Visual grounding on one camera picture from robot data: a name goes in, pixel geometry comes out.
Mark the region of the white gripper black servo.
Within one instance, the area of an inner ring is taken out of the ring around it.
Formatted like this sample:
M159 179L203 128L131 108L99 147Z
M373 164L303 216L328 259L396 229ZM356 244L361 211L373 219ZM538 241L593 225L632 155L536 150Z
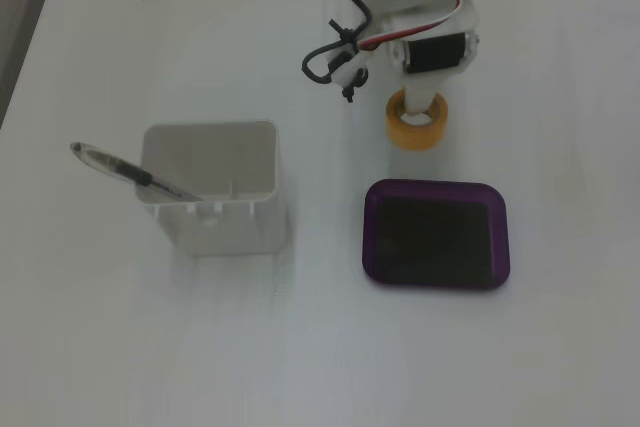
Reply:
M438 88L475 59L478 24L473 1L464 0L458 13L442 25L386 44L387 58L405 88L407 114L426 113Z

